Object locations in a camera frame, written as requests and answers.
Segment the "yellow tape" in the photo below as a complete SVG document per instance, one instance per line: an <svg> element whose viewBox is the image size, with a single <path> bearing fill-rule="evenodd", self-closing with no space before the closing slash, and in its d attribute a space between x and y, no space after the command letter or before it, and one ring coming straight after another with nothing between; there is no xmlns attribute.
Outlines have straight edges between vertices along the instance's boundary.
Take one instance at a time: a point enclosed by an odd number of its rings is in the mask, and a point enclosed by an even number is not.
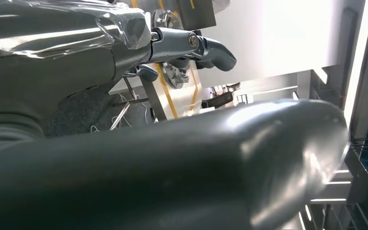
<svg viewBox="0 0 368 230"><path fill-rule="evenodd" d="M191 100L191 105L190 105L190 111L194 110L195 107L195 103L196 103L196 97L198 94L198 84L196 82L196 78L194 77L194 72L193 72L193 68L191 68L191 76L193 76L193 80L194 80L194 84L195 84L195 91L194 91L194 95L193 95L193 99Z"/></svg>
<svg viewBox="0 0 368 230"><path fill-rule="evenodd" d="M138 0L131 0L130 2L132 3L133 8L138 8Z"/></svg>
<svg viewBox="0 0 368 230"><path fill-rule="evenodd" d="M159 0L159 4L160 4L160 9L164 10L163 0Z"/></svg>
<svg viewBox="0 0 368 230"><path fill-rule="evenodd" d="M177 111L175 110L173 101L169 93L169 89L167 88L166 80L164 79L164 75L163 75L163 72L161 71L160 64L156 64L155 66L156 66L156 71L159 73L159 80L160 80L161 86L163 87L164 94L166 95L167 101L169 102L170 109L172 110L172 115L174 116L175 119L177 119L178 118Z"/></svg>

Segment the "bright light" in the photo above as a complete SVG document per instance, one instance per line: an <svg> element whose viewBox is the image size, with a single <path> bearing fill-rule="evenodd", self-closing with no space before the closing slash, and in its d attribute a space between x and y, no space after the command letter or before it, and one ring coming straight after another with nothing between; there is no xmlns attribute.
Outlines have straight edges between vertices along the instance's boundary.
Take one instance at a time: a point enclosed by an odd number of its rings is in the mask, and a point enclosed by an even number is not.
<svg viewBox="0 0 368 230"><path fill-rule="evenodd" d="M291 106L296 105L297 102L283 102L283 103L262 103L254 106L242 108L231 115L227 120L227 126L230 128L237 128L244 122L254 119L262 114L272 113Z"/></svg>
<svg viewBox="0 0 368 230"><path fill-rule="evenodd" d="M335 173L348 173L349 170L336 170Z"/></svg>
<svg viewBox="0 0 368 230"><path fill-rule="evenodd" d="M269 92L278 92L278 91L282 91L282 90L289 90L289 89L296 89L296 88L298 88L297 85L295 85L295 86L289 86L289 87L284 87L284 88L280 88L280 89L255 92L253 95L259 95L259 94L264 94L264 93L269 93Z"/></svg>
<svg viewBox="0 0 368 230"><path fill-rule="evenodd" d="M314 72L318 75L318 77L323 81L324 84L328 81L328 74L323 71L322 68L314 69Z"/></svg>
<svg viewBox="0 0 368 230"><path fill-rule="evenodd" d="M350 74L348 84L348 92L346 94L344 116L348 128L350 126L350 122L352 119L353 105L355 103L356 91L357 86L359 84L359 76L362 70L362 63L365 55L367 40L368 40L368 0L365 1L365 7L363 9L362 22L360 23L359 36L357 38L352 71Z"/></svg>
<svg viewBox="0 0 368 230"><path fill-rule="evenodd" d="M325 184L350 184L350 181L331 181L331 182L327 182Z"/></svg>
<svg viewBox="0 0 368 230"><path fill-rule="evenodd" d="M119 27L117 25L107 25L105 26L105 29L107 30L118 29L119 30ZM35 34L35 35L29 34L29 35L15 36L15 37L0 38L0 50L5 51L5 52L14 53L12 51L14 47L18 47L28 42L34 42L36 40L41 40L41 39L49 39L49 38L56 38L56 37L63 37L63 36L70 36L70 35L95 33L99 31L101 31L101 29L99 27L95 27L95 28L81 29L81 30L50 32L50 33ZM36 51L19 52L19 53L22 54L22 53L35 53L35 52Z"/></svg>
<svg viewBox="0 0 368 230"><path fill-rule="evenodd" d="M205 108L205 109L199 109L199 114L211 112L211 111L214 111L214 110L215 110L215 107L209 107L209 108Z"/></svg>
<svg viewBox="0 0 368 230"><path fill-rule="evenodd" d="M308 209L308 205L305 206L305 211L307 212L308 219L311 221L311 213L310 210Z"/></svg>
<svg viewBox="0 0 368 230"><path fill-rule="evenodd" d="M301 223L302 230L305 230L304 222L302 221L302 216L300 212L299 212L299 221Z"/></svg>
<svg viewBox="0 0 368 230"><path fill-rule="evenodd" d="M335 199L313 199L313 202L325 202L325 201L346 201L345 198L335 198Z"/></svg>
<svg viewBox="0 0 368 230"><path fill-rule="evenodd" d="M294 100L298 100L299 99L299 97L298 97L298 95L297 95L297 93L295 91L293 92L293 99Z"/></svg>

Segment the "fluorescent light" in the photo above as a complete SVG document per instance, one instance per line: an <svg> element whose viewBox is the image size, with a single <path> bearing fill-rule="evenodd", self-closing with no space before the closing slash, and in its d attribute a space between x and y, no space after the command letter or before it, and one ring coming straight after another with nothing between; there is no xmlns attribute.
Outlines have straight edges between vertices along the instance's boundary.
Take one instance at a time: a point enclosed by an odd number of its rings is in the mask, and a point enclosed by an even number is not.
<svg viewBox="0 0 368 230"><path fill-rule="evenodd" d="M335 198L335 199L313 199L313 202L325 202L325 201L346 201L345 198Z"/></svg>
<svg viewBox="0 0 368 230"><path fill-rule="evenodd" d="M274 90L266 90L266 91L260 91L260 92L255 92L253 93L253 95L259 95L259 94L263 94L263 93L268 93L268 92L278 92L278 91L282 91L282 90L289 90L289 89L295 89L298 86L289 86L289 87L284 87L284 88L280 88L280 89L274 89Z"/></svg>
<svg viewBox="0 0 368 230"><path fill-rule="evenodd" d="M335 173L348 173L349 170L336 170Z"/></svg>
<svg viewBox="0 0 368 230"><path fill-rule="evenodd" d="M365 1L363 9L362 21L360 23L359 35L357 38L355 55L350 73L348 91L346 94L344 116L346 125L349 128L352 119L353 106L356 98L357 86L359 84L359 76L362 70L363 58L365 56L366 44L368 41L368 0Z"/></svg>
<svg viewBox="0 0 368 230"><path fill-rule="evenodd" d="M302 216L300 212L299 212L299 222L301 223L302 230L305 230L304 222L302 221Z"/></svg>
<svg viewBox="0 0 368 230"><path fill-rule="evenodd" d="M350 181L331 181L331 182L327 182L325 184L350 184Z"/></svg>
<svg viewBox="0 0 368 230"><path fill-rule="evenodd" d="M318 77L323 81L324 84L328 81L328 74L323 71L322 68L314 69L314 72L318 75Z"/></svg>
<svg viewBox="0 0 368 230"><path fill-rule="evenodd" d="M310 210L308 209L308 205L305 206L305 211L307 213L308 219L311 221L311 213Z"/></svg>
<svg viewBox="0 0 368 230"><path fill-rule="evenodd" d="M297 93L295 91L293 92L293 99L294 100L298 100L299 99L299 97L298 97L298 95L297 95Z"/></svg>

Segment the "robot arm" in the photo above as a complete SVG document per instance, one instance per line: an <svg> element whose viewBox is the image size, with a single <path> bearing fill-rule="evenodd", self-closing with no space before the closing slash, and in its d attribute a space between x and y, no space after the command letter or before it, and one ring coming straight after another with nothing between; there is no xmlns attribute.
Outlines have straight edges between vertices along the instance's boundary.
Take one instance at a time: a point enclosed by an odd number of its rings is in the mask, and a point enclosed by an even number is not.
<svg viewBox="0 0 368 230"><path fill-rule="evenodd" d="M147 26L140 9L86 1L0 0L0 113L34 119L130 68L179 58L228 71L233 54L189 31Z"/></svg>

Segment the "white wall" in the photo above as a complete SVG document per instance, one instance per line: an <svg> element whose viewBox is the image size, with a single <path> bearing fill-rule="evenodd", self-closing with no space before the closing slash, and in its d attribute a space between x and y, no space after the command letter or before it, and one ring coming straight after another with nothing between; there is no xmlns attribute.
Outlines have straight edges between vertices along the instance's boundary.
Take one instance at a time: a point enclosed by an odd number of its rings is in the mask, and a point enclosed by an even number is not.
<svg viewBox="0 0 368 230"><path fill-rule="evenodd" d="M343 10L361 15L364 0L231 0L202 30L238 60L230 72L203 69L203 87L248 81L338 63Z"/></svg>

